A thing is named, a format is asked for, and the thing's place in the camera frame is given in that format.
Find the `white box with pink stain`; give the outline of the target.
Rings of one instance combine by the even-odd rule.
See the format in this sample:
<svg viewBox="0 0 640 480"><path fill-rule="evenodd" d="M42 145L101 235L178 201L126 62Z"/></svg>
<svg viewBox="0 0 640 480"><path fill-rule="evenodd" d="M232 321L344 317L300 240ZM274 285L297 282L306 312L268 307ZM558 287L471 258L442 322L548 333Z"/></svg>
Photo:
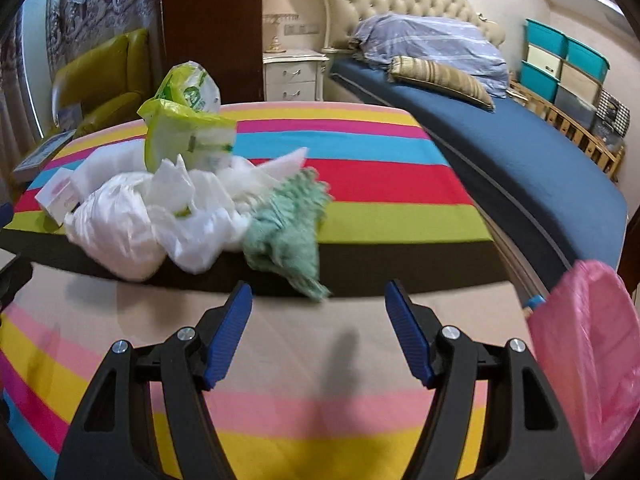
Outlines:
<svg viewBox="0 0 640 480"><path fill-rule="evenodd" d="M62 226L66 214L72 212L79 204L72 175L73 170L60 168L35 196L40 209L58 226Z"/></svg>

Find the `pink lined trash bin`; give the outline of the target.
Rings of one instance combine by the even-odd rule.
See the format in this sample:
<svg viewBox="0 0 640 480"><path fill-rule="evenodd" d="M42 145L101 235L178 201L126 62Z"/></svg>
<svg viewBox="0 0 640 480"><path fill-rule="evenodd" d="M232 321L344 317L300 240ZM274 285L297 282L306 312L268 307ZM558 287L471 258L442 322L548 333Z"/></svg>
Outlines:
<svg viewBox="0 0 640 480"><path fill-rule="evenodd" d="M527 319L540 368L593 474L639 411L639 317L607 264L577 261Z"/></svg>

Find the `white crumpled plastic bag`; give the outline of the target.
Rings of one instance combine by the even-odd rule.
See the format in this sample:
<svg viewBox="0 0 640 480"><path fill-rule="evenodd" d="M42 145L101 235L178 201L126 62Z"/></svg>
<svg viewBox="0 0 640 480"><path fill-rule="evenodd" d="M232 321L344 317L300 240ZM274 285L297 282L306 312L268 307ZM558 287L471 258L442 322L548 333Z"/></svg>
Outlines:
<svg viewBox="0 0 640 480"><path fill-rule="evenodd" d="M164 260L191 274L236 252L255 210L306 162L306 148L254 165L234 156L219 172L189 170L181 158L154 172L118 174L64 219L68 240L111 274L142 282Z"/></svg>

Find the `lace patterned curtain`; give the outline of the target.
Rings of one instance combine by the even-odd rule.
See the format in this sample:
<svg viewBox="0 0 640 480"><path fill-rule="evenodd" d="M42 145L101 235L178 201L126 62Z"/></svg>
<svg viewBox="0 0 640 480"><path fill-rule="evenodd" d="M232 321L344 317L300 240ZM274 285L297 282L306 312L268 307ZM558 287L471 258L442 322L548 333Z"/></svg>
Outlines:
<svg viewBox="0 0 640 480"><path fill-rule="evenodd" d="M1 167L52 129L56 72L115 36L149 32L152 91L164 60L160 0L24 0L1 34Z"/></svg>

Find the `bed with blue cover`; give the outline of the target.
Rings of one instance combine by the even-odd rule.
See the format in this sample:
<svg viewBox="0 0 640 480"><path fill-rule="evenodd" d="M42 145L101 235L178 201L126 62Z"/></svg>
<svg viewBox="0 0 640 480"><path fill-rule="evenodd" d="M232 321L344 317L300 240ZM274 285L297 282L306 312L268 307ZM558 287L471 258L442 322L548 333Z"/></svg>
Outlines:
<svg viewBox="0 0 640 480"><path fill-rule="evenodd" d="M405 110L426 130L480 209L510 238L546 289L578 260L617 268L623 194L558 130L509 98L493 110L393 82L337 58L329 78L359 101Z"/></svg>

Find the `green crumpled cloth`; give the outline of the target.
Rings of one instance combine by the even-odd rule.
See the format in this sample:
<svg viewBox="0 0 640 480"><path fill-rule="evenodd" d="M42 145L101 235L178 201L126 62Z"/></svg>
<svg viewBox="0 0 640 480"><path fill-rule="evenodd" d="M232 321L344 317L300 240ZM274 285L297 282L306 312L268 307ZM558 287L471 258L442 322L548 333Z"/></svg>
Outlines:
<svg viewBox="0 0 640 480"><path fill-rule="evenodd" d="M285 179L255 210L242 241L250 268L282 276L311 300L330 296L320 282L318 229L332 202L329 185L305 167Z"/></svg>

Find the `checkered black white bag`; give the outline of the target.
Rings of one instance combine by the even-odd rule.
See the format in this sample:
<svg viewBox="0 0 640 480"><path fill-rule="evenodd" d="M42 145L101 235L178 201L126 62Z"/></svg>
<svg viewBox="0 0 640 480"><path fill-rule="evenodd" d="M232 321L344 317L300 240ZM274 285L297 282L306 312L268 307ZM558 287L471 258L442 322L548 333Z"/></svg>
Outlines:
<svg viewBox="0 0 640 480"><path fill-rule="evenodd" d="M626 136L630 126L630 109L611 93L600 91L597 118L609 125L619 136Z"/></svg>

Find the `grey storage bin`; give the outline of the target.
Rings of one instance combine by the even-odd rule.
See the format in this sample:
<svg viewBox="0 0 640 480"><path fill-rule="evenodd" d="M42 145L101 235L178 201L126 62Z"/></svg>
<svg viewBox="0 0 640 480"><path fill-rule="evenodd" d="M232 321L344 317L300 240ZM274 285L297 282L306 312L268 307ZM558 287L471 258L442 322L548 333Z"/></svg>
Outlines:
<svg viewBox="0 0 640 480"><path fill-rule="evenodd" d="M562 84L558 85L554 98L554 105L570 116L574 122L578 122L582 128L590 131L596 119L596 108L584 101L580 96L567 90Z"/></svg>

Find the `beige table lamp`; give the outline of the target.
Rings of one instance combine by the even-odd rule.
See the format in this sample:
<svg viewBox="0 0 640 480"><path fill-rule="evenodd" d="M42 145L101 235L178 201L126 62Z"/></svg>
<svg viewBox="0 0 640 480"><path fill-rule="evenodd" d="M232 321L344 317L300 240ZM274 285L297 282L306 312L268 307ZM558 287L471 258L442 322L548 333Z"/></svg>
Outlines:
<svg viewBox="0 0 640 480"><path fill-rule="evenodd" d="M286 51L282 46L279 30L283 21L295 21L298 13L290 0L262 0L262 19L268 25L271 39L265 48L265 53L279 54Z"/></svg>

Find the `teal storage bin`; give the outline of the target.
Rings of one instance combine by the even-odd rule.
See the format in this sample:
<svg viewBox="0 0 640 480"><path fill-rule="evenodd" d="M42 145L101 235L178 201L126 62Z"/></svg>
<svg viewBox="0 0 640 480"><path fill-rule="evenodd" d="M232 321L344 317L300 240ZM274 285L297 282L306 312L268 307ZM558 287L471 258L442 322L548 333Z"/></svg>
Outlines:
<svg viewBox="0 0 640 480"><path fill-rule="evenodd" d="M553 102L559 87L558 68L522 61L520 84L546 101Z"/></svg>
<svg viewBox="0 0 640 480"><path fill-rule="evenodd" d="M611 68L604 55L574 38L567 39L566 60L600 82L605 81Z"/></svg>
<svg viewBox="0 0 640 480"><path fill-rule="evenodd" d="M526 41L559 58L567 54L567 36L559 29L528 18L525 24Z"/></svg>

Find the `beige storage bin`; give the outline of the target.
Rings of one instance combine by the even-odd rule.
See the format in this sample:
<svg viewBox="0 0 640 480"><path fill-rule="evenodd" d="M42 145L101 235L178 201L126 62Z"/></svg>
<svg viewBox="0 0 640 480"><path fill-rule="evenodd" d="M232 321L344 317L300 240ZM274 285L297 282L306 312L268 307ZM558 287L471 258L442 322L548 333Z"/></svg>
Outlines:
<svg viewBox="0 0 640 480"><path fill-rule="evenodd" d="M597 104L602 89L600 81L567 60L562 63L560 85L591 105Z"/></svg>

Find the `cream storage bin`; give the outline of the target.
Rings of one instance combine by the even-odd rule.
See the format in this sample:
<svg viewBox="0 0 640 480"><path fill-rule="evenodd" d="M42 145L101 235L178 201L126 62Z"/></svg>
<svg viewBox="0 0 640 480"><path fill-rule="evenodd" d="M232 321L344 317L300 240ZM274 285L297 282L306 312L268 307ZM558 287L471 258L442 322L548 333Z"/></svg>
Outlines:
<svg viewBox="0 0 640 480"><path fill-rule="evenodd" d="M555 79L559 79L562 70L562 58L534 44L527 45L526 62L542 70Z"/></svg>

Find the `lavender striped duvet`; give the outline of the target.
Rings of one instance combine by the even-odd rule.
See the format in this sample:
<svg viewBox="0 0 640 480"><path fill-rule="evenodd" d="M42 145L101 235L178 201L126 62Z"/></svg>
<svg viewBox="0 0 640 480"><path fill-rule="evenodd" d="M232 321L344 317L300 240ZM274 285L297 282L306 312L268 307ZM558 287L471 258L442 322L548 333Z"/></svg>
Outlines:
<svg viewBox="0 0 640 480"><path fill-rule="evenodd" d="M389 66L399 55L423 58L475 77L494 98L506 96L506 60L472 23L385 13L360 22L348 43L373 65Z"/></svg>

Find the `teal storage bin top left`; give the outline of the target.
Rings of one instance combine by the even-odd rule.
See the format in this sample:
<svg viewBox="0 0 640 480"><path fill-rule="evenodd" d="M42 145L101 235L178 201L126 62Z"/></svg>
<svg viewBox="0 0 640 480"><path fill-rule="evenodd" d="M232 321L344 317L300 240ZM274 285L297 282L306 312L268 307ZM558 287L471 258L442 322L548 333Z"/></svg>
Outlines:
<svg viewBox="0 0 640 480"><path fill-rule="evenodd" d="M567 36L559 29L528 18L525 24L526 41L559 58L567 54Z"/></svg>

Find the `wooden crib rail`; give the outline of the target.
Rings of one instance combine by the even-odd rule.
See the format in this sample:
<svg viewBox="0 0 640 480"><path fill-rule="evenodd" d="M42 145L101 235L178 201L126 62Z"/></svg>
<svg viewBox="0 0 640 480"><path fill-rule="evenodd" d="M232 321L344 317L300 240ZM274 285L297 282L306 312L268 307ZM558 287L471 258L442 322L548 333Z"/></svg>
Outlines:
<svg viewBox="0 0 640 480"><path fill-rule="evenodd" d="M576 120L570 118L555 105L515 80L510 80L509 90L506 93L514 101L524 106L526 110L534 113L548 125L562 133L563 136L584 152L612 182L618 182L617 174L625 157L625 148L620 148L617 152L611 152L600 138L579 125Z"/></svg>

